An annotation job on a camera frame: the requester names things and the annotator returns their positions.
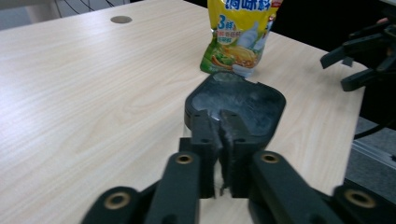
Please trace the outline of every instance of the table surface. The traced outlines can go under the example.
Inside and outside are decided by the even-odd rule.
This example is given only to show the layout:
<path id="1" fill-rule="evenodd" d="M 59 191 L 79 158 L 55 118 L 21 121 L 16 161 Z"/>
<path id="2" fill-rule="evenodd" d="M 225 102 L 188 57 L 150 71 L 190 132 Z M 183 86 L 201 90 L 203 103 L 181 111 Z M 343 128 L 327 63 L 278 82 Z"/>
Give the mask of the table surface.
<path id="1" fill-rule="evenodd" d="M 133 20 L 119 24 L 115 16 Z M 142 1 L 0 33 L 0 220 L 79 223 L 116 186 L 161 178 L 184 135 L 184 101 L 208 76 L 206 8 Z M 281 91 L 267 147 L 327 194 L 342 184 L 364 89 L 340 80 L 364 69 L 271 33 L 249 79 Z M 201 223 L 251 223 L 247 201 L 201 200 Z"/>

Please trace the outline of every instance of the black plastic part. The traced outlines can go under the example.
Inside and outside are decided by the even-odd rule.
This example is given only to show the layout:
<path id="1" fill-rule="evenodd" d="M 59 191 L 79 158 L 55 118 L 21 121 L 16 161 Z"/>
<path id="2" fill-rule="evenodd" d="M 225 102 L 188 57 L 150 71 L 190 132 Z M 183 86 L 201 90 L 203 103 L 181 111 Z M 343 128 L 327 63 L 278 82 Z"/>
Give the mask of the black plastic part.
<path id="1" fill-rule="evenodd" d="M 205 110 L 193 114 L 191 127 L 191 138 L 180 139 L 179 151 L 191 151 L 200 157 L 200 198 L 211 198 L 215 196 L 214 167 L 221 150 L 218 131 Z"/>
<path id="2" fill-rule="evenodd" d="M 199 157 L 188 151 L 172 155 L 155 190 L 145 224 L 198 223 Z"/>
<path id="3" fill-rule="evenodd" d="M 396 211 L 388 202 L 357 186 L 337 187 L 332 206 L 345 223 L 396 223 Z"/>
<path id="4" fill-rule="evenodd" d="M 135 211 L 140 196 L 136 190 L 116 187 L 103 193 L 93 204 L 82 224 L 133 223 L 140 219 Z"/>
<path id="5" fill-rule="evenodd" d="M 344 53 L 344 48 L 339 47 L 337 49 L 334 49 L 330 51 L 329 53 L 323 55 L 320 58 L 320 63 L 322 65 L 322 68 L 327 68 L 330 65 L 333 65 L 335 63 L 338 63 L 339 61 L 343 60 L 346 57 L 346 54 Z"/>
<path id="6" fill-rule="evenodd" d="M 354 91 L 360 87 L 375 82 L 376 79 L 376 71 L 369 68 L 350 77 L 343 78 L 341 80 L 341 86 L 343 87 L 344 91 Z"/>
<path id="7" fill-rule="evenodd" d="M 249 199 L 259 203 L 261 195 L 276 223 L 343 223 L 279 154 L 257 152 L 250 172 L 259 192 L 252 192 Z"/>
<path id="8" fill-rule="evenodd" d="M 218 72 L 186 99 L 184 122 L 191 128 L 191 116 L 200 110 L 206 110 L 215 123 L 219 122 L 220 110 L 233 111 L 260 147 L 265 147 L 275 133 L 285 105 L 283 94 L 272 87 L 251 83 L 235 73 Z"/>
<path id="9" fill-rule="evenodd" d="M 251 179 L 248 166 L 260 147 L 244 121 L 232 111 L 220 111 L 220 136 L 224 145 L 219 157 L 222 189 L 230 187 L 233 198 L 247 198 Z"/>

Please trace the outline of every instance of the floor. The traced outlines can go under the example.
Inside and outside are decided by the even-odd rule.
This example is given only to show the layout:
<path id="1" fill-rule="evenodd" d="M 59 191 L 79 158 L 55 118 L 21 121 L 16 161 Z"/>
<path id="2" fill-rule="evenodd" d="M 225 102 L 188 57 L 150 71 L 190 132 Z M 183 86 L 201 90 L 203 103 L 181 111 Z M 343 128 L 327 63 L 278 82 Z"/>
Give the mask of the floor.
<path id="1" fill-rule="evenodd" d="M 129 3 L 129 1 L 95 0 L 90 2 L 89 0 L 58 0 L 56 3 L 59 8 L 59 14 L 62 17 L 68 17 L 78 13 L 100 10 L 112 5 L 124 5 Z M 0 30 L 30 23 L 29 15 L 24 7 L 0 10 Z M 373 126 L 375 124 L 369 120 L 360 118 L 356 133 L 368 130 Z M 372 150 L 371 153 L 365 153 L 362 150 L 352 148 L 346 169 L 346 179 L 377 193 L 392 203 L 396 203 L 396 159 L 390 159 L 390 155 L 396 155 L 396 131 L 384 129 L 359 139 L 356 144 L 369 146 Z M 376 156 L 378 154 L 388 160 L 388 162 L 379 160 L 381 157 Z"/>

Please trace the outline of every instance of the wooden table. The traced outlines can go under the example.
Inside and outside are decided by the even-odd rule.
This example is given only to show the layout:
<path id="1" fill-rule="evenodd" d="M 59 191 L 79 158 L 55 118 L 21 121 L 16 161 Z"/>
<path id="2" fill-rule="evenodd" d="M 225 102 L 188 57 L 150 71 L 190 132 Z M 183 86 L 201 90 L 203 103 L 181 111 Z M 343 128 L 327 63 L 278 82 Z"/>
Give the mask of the wooden table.
<path id="1" fill-rule="evenodd" d="M 133 20 L 119 24 L 116 16 Z M 183 136 L 184 101 L 208 76 L 205 8 L 142 1 L 0 33 L 0 220 L 79 223 L 107 189 L 161 178 Z M 363 89 L 323 70 L 326 52 L 275 33 L 252 81 L 287 106 L 268 150 L 332 193 L 347 166 Z M 246 200 L 201 200 L 201 223 L 250 223 Z"/>

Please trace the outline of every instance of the product label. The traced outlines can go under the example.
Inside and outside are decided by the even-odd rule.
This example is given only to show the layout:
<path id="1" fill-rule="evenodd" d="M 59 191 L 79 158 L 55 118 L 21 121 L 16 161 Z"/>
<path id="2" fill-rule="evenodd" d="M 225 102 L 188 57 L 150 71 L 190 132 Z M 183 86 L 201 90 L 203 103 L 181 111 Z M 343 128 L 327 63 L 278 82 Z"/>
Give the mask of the product label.
<path id="1" fill-rule="evenodd" d="M 245 9 L 249 11 L 266 11 L 271 6 L 270 2 L 270 0 L 227 0 L 225 8 L 234 10 Z"/>

